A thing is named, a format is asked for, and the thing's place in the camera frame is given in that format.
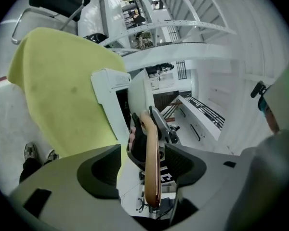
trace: wooden handle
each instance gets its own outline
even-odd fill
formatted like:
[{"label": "wooden handle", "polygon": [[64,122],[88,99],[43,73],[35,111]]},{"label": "wooden handle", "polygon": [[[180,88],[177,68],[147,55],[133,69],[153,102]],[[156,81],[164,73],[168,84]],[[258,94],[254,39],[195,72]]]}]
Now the wooden handle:
[{"label": "wooden handle", "polygon": [[147,111],[141,113],[140,121],[147,131],[144,196],[150,206],[158,208],[160,205],[158,129]]}]

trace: office chair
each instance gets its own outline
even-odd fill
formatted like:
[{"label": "office chair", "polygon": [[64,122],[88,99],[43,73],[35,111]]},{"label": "office chair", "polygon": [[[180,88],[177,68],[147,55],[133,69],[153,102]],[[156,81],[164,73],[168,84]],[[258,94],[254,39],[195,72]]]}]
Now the office chair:
[{"label": "office chair", "polygon": [[35,8],[27,8],[23,11],[23,13],[19,16],[18,21],[15,25],[13,34],[12,34],[12,43],[18,45],[21,42],[21,39],[15,39],[14,35],[16,29],[27,12],[33,12],[48,16],[50,18],[55,18],[59,14],[68,17],[68,19],[64,22],[59,30],[63,30],[67,24],[71,21],[79,21],[81,10],[90,2],[90,0],[29,0],[29,5],[37,8],[45,8],[51,11],[56,12],[57,14],[51,14],[43,10],[38,10]]}]

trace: sneaker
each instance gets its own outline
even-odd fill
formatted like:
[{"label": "sneaker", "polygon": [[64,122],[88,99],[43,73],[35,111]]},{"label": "sneaker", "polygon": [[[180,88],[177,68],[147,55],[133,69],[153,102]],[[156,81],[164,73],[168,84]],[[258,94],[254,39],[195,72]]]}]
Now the sneaker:
[{"label": "sneaker", "polygon": [[53,160],[57,160],[57,159],[60,159],[60,156],[59,156],[58,154],[56,154],[55,150],[52,150],[52,151],[49,153],[49,155],[48,155],[48,157],[47,157],[47,159],[46,159],[46,162],[48,162],[48,161],[53,161]]},{"label": "sneaker", "polygon": [[24,152],[25,160],[28,158],[34,158],[36,160],[39,160],[39,153],[38,148],[33,142],[29,142],[25,146],[25,152]]}]

